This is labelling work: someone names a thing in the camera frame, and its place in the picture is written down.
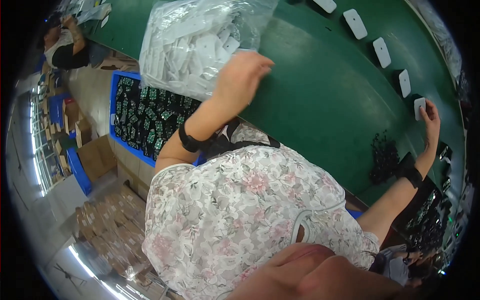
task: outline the pink floral pattern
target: pink floral pattern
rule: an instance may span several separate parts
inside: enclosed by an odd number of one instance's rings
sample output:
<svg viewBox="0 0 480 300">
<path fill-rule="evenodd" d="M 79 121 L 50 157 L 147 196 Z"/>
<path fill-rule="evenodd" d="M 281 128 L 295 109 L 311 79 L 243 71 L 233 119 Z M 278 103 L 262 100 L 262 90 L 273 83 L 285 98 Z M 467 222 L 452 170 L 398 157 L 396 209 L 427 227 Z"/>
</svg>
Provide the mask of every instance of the pink floral pattern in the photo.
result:
<svg viewBox="0 0 480 300">
<path fill-rule="evenodd" d="M 232 142 L 268 143 L 241 124 Z M 297 220 L 300 213 L 307 214 Z M 368 268 L 378 239 L 345 209 L 345 191 L 294 150 L 249 146 L 207 163 L 174 165 L 152 180 L 142 250 L 185 299 L 216 299 L 290 245 L 295 222 L 319 243 Z"/>
</svg>

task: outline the green workbench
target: green workbench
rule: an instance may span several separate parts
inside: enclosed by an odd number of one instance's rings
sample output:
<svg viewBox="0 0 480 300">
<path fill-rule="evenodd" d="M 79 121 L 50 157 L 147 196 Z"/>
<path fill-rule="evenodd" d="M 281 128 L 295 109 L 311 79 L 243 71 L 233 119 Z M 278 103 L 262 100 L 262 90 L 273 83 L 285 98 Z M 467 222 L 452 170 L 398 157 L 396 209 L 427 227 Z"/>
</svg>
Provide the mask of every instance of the green workbench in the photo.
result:
<svg viewBox="0 0 480 300">
<path fill-rule="evenodd" d="M 153 0 L 117 0 L 107 24 L 84 26 L 87 38 L 138 59 Z M 281 0 L 259 52 L 275 63 L 252 104 L 241 114 L 335 179 L 370 206 L 392 184 L 372 186 L 372 139 L 387 130 L 402 158 L 424 147 L 424 123 L 415 121 L 409 100 L 393 88 L 393 71 L 407 69 L 412 94 L 433 101 L 440 113 L 441 141 L 453 150 L 451 197 L 461 194 L 464 132 L 455 86 L 428 28 L 404 0 L 336 0 L 327 14 L 311 1 Z M 355 8 L 368 36 L 353 37 L 342 12 Z M 372 41 L 383 37 L 392 63 L 382 69 Z M 445 162 L 429 177 L 441 187 Z"/>
</svg>

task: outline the tattooed arm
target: tattooed arm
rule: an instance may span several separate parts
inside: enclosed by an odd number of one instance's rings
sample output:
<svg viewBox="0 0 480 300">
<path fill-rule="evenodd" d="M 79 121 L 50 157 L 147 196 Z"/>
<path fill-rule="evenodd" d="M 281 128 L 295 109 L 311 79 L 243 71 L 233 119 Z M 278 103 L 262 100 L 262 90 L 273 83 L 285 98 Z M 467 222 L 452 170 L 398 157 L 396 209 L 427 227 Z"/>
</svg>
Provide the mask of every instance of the tattooed arm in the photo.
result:
<svg viewBox="0 0 480 300">
<path fill-rule="evenodd" d="M 72 15 L 66 16 L 62 20 L 63 26 L 67 27 L 68 30 L 72 33 L 73 38 L 73 55 L 77 54 L 80 50 L 85 47 L 85 40 L 80 28 L 78 28 L 75 19 Z"/>
</svg>

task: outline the mouth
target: mouth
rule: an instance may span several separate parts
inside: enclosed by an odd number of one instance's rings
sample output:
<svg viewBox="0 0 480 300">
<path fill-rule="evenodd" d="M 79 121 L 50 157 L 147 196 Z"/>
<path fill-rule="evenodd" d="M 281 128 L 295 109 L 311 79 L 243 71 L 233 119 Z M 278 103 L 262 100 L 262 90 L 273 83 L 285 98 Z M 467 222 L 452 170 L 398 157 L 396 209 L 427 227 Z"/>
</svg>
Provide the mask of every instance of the mouth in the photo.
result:
<svg viewBox="0 0 480 300">
<path fill-rule="evenodd" d="M 312 244 L 312 245 L 308 245 L 306 247 L 303 247 L 303 248 L 298 249 L 297 251 L 293 252 L 279 266 L 282 266 L 284 264 L 288 264 L 288 263 L 293 262 L 294 260 L 297 260 L 301 257 L 307 256 L 307 255 L 312 255 L 312 254 L 324 255 L 326 258 L 335 255 L 335 253 L 332 250 L 330 250 L 329 248 L 327 248 L 323 245 Z"/>
</svg>

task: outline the black shirt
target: black shirt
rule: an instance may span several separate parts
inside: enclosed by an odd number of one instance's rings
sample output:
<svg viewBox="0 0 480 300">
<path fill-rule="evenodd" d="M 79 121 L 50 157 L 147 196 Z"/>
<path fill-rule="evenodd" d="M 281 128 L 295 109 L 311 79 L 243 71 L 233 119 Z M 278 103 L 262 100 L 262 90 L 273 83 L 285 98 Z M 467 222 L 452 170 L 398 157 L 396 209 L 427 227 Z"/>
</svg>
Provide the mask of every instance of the black shirt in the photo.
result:
<svg viewBox="0 0 480 300">
<path fill-rule="evenodd" d="M 52 56 L 52 64 L 64 70 L 88 66 L 89 60 L 88 47 L 84 47 L 73 55 L 73 43 L 59 47 Z"/>
</svg>

